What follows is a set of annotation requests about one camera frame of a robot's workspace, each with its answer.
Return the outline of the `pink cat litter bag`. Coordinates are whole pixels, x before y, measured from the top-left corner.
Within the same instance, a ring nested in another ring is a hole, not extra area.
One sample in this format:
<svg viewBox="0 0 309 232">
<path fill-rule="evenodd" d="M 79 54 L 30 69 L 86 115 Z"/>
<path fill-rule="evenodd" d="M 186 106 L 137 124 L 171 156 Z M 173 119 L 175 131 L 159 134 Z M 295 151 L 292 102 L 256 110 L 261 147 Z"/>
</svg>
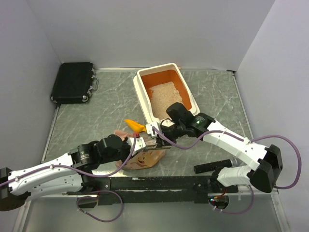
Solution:
<svg viewBox="0 0 309 232">
<path fill-rule="evenodd" d="M 129 134 L 122 130 L 115 130 L 114 134 L 119 136 L 123 141 L 126 137 L 133 137 L 133 134 Z M 145 132 L 142 132 L 141 137 L 145 140 L 147 145 L 154 144 L 155 141 L 151 140 Z M 147 169 L 155 166 L 161 158 L 164 157 L 166 150 L 151 150 L 144 151 L 134 155 L 122 168 L 123 170 L 140 170 Z M 122 165 L 122 161 L 119 160 L 115 163 L 116 167 L 119 168 Z"/>
</svg>

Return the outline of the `yellow plastic litter scoop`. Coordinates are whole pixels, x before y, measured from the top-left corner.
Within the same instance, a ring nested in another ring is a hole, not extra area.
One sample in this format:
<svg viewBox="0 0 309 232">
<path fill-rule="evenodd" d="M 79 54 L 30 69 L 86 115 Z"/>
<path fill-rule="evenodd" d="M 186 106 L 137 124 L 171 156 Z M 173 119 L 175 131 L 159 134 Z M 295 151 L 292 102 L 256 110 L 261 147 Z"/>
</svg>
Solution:
<svg viewBox="0 0 309 232">
<path fill-rule="evenodd" d="M 141 132 L 147 132 L 146 127 L 142 124 L 139 124 L 131 119 L 125 119 L 124 122 L 127 123 L 127 125 L 134 131 L 137 133 L 141 133 Z"/>
</svg>

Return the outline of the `white orange litter box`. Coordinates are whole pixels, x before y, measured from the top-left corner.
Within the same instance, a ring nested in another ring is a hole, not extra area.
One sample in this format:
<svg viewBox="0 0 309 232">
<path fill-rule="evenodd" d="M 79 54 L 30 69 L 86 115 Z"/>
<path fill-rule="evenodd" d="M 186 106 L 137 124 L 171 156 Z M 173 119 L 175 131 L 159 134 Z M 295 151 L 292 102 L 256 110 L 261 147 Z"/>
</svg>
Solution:
<svg viewBox="0 0 309 232">
<path fill-rule="evenodd" d="M 197 102 L 180 69 L 168 63 L 137 71 L 133 85 L 147 123 L 160 123 L 169 116 L 168 107 L 182 103 L 193 115 L 200 113 Z"/>
</svg>

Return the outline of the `metal bag clip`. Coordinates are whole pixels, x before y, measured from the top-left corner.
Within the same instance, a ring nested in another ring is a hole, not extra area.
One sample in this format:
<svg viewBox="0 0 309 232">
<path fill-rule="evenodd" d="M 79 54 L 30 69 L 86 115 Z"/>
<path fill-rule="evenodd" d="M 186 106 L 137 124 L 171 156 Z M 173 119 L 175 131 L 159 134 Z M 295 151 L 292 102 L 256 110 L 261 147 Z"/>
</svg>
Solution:
<svg viewBox="0 0 309 232">
<path fill-rule="evenodd" d="M 154 144 L 146 144 L 145 147 L 142 149 L 143 152 L 146 151 L 152 151 L 152 150 L 157 150 L 159 149 L 160 146 L 157 143 Z"/>
</svg>

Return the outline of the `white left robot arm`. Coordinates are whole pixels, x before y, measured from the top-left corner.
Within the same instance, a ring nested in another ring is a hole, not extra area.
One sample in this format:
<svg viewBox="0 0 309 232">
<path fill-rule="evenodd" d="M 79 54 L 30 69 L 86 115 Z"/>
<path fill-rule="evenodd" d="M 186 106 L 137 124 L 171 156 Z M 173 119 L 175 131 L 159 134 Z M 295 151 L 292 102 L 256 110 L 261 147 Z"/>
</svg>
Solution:
<svg viewBox="0 0 309 232">
<path fill-rule="evenodd" d="M 146 147 L 142 138 L 109 135 L 100 141 L 79 145 L 70 152 L 32 168 L 13 171 L 0 170 L 0 210 L 17 209 L 43 195 L 61 191 L 90 194 L 95 190 L 92 171 L 101 164 L 121 160 L 126 164 Z"/>
</svg>

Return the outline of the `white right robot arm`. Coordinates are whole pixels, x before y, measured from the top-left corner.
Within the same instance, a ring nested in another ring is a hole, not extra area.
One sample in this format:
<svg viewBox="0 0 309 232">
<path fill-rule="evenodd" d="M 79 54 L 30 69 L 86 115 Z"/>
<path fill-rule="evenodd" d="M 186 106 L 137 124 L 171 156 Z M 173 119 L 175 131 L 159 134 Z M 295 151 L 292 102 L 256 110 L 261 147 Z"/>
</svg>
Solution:
<svg viewBox="0 0 309 232">
<path fill-rule="evenodd" d="M 180 148 L 176 140 L 187 135 L 216 145 L 243 162 L 239 167 L 216 168 L 211 180 L 212 190 L 219 193 L 235 185 L 252 185 L 265 193 L 273 190 L 283 169 L 281 150 L 277 146 L 252 142 L 207 114 L 193 115 L 179 102 L 172 104 L 166 112 L 169 117 L 161 123 L 146 125 L 150 136 L 158 136 Z"/>
</svg>

